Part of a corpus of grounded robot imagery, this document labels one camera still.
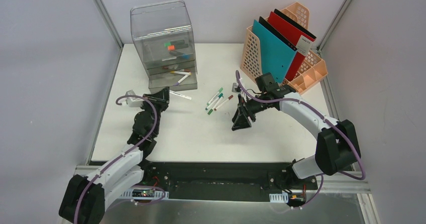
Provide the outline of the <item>clear grey drawer organizer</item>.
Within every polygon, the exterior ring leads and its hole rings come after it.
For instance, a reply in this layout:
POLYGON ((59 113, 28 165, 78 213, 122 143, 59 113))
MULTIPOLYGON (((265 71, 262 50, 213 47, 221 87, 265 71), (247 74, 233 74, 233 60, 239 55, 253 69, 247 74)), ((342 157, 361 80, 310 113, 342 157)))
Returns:
POLYGON ((148 77, 148 89, 152 93, 165 87, 173 91, 197 89, 194 34, 185 2, 174 0, 136 6, 130 10, 130 20, 132 40, 148 77), (174 40, 185 40, 189 47, 177 51, 190 54, 190 59, 169 54, 164 43, 174 40), (191 75, 174 86, 183 75, 170 72, 179 69, 190 69, 191 75))

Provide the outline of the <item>teal folder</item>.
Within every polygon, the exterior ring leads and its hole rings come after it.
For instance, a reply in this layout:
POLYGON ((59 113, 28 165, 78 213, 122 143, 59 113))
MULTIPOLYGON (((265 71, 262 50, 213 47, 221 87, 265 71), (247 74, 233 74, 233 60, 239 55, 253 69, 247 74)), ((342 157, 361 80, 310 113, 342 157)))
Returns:
POLYGON ((276 82, 282 83, 296 56, 296 47, 263 17, 253 22, 252 33, 260 42, 262 73, 271 73, 276 82))

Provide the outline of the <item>red folder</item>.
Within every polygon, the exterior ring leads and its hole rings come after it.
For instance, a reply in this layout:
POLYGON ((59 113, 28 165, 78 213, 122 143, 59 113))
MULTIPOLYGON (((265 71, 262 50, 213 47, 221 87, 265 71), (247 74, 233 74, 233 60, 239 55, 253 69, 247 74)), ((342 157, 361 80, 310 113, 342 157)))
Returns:
POLYGON ((297 48, 294 60, 285 76, 286 80, 292 81, 316 40, 316 36, 278 9, 270 13, 267 21, 297 48))

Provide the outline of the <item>teal cap marker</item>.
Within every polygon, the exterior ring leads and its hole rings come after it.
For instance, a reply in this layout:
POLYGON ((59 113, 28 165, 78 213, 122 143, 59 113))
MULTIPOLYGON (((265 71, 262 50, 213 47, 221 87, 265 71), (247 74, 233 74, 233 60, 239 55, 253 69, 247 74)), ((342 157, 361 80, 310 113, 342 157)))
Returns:
POLYGON ((216 102, 221 98, 223 96, 223 93, 220 93, 211 103, 209 103, 208 105, 207 105, 207 107, 205 108, 205 110, 208 110, 208 109, 210 109, 211 107, 213 107, 215 104, 216 104, 216 102))

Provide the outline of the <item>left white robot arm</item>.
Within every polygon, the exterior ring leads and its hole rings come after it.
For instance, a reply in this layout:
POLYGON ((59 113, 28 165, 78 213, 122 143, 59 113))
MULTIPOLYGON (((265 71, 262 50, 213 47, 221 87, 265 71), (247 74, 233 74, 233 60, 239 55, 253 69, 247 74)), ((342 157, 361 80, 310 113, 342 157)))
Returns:
POLYGON ((134 117, 132 133, 120 153, 87 175, 74 175, 68 182, 59 216, 71 223, 100 223, 107 208, 127 189, 149 185, 153 172, 141 167, 156 145, 161 114, 170 103, 170 88, 157 93, 126 94, 117 105, 134 100, 141 109, 134 117))

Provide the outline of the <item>purple cap marker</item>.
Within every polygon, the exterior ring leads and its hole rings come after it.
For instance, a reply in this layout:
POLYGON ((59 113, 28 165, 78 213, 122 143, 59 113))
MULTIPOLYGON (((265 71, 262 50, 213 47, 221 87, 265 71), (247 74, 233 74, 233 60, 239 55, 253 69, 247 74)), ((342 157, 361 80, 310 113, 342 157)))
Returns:
POLYGON ((175 84, 174 86, 178 86, 180 83, 182 83, 184 80, 186 80, 190 75, 183 75, 182 78, 180 78, 175 84))

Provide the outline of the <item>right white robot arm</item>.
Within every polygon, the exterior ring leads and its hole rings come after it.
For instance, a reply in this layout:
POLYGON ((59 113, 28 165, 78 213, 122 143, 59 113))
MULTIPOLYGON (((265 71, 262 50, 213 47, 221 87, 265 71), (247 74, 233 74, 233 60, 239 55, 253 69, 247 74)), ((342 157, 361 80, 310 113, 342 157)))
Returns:
POLYGON ((256 79, 260 95, 249 94, 241 82, 239 71, 235 75, 241 93, 232 118, 232 131, 250 128, 257 113, 275 108, 295 119, 316 139, 315 154, 291 164, 285 175, 287 186, 297 189, 308 177, 324 174, 331 176, 337 172, 355 178, 344 171, 354 163, 358 163, 362 173, 357 179, 366 178, 355 126, 351 121, 327 117, 303 99, 294 88, 279 86, 270 73, 256 79))

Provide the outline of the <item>orange cap black highlighter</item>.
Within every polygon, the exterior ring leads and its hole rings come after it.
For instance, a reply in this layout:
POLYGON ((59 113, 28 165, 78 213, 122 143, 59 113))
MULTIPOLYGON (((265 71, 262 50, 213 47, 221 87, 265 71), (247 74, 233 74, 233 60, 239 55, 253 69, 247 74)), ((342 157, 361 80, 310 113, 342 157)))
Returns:
POLYGON ((185 49, 188 48, 188 44, 176 44, 176 45, 170 45, 167 47, 169 51, 179 50, 179 49, 185 49))

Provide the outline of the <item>yellow cap marker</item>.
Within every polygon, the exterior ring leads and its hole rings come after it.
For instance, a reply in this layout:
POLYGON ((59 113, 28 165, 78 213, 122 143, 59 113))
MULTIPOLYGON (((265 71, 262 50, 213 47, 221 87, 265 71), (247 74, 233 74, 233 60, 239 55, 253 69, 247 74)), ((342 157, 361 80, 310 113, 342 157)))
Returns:
POLYGON ((180 75, 191 75, 191 72, 186 72, 186 71, 171 71, 170 73, 180 74, 180 75))

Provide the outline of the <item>dark red cap marker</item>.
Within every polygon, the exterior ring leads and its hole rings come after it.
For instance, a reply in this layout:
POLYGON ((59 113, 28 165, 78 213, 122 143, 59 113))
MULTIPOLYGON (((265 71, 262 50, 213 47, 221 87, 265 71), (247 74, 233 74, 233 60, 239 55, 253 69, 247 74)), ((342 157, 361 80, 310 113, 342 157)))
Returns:
POLYGON ((215 106, 214 107, 214 111, 217 111, 219 108, 221 108, 223 105, 225 105, 227 102, 229 102, 232 98, 233 98, 234 96, 233 95, 230 95, 229 97, 227 97, 227 98, 224 98, 224 100, 223 101, 221 101, 220 103, 219 103, 219 105, 217 105, 217 106, 215 106))

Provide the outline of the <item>blue cap black highlighter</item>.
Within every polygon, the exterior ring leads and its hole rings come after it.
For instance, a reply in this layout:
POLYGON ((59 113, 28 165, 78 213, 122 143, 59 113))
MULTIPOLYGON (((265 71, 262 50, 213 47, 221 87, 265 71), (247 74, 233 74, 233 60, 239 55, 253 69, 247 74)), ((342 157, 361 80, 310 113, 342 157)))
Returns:
POLYGON ((179 51, 176 51, 176 50, 169 51, 169 54, 172 55, 172 56, 175 56, 177 58, 180 58, 180 59, 188 60, 188 59, 191 58, 190 54, 185 54, 185 53, 182 53, 182 52, 179 52, 179 51))

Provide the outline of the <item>green cap black highlighter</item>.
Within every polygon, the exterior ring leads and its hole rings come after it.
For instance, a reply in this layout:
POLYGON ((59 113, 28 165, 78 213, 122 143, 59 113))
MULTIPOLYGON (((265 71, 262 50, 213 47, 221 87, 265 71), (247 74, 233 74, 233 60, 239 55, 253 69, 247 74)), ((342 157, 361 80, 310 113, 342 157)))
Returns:
POLYGON ((164 43, 164 46, 169 47, 169 46, 172 46, 172 45, 180 45, 180 44, 185 44, 185 40, 169 41, 169 42, 164 43))

